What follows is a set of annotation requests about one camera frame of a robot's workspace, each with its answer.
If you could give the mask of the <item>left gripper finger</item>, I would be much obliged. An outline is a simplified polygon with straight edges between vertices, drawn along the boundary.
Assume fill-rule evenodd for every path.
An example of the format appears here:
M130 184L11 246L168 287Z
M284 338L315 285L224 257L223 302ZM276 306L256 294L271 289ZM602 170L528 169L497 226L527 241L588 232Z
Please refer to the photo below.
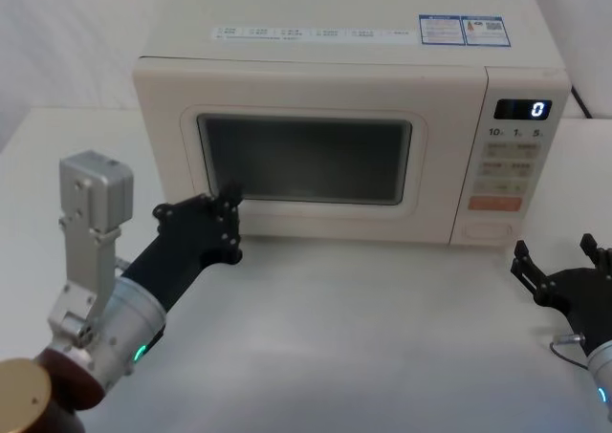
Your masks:
M207 215L224 218L239 206L239 184L230 182L215 195L198 194L176 204L159 204L152 215L157 220L188 219Z
M220 247L223 261L229 265L238 264L243 258L240 248L240 217L238 206L240 200L228 195L219 194L216 198L216 222L219 228Z

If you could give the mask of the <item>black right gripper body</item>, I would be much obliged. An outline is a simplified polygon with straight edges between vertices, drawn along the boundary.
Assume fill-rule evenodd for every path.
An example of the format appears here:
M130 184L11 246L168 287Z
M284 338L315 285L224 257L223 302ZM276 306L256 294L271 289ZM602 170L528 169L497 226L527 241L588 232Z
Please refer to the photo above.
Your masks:
M548 307L567 319L572 331L582 335L583 352L590 356L611 340L611 280L588 268L559 271L548 276Z

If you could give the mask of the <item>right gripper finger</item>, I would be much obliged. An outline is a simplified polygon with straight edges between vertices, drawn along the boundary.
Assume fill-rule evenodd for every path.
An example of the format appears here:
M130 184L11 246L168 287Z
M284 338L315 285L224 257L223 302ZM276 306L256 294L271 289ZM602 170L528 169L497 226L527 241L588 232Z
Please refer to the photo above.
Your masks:
M612 277L611 249L600 247L591 233L584 233L579 242L583 253L590 259L595 269L601 273L606 280Z
M511 273L532 295L537 305L551 304L553 298L551 282L548 276L534 263L523 240L518 240L515 244Z

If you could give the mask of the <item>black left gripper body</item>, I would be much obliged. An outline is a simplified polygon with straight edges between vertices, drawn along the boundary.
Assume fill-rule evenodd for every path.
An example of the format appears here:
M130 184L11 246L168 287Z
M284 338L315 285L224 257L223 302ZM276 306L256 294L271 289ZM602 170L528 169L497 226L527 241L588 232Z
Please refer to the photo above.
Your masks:
M170 311L200 273L230 263L229 205L160 205L158 235L123 276Z

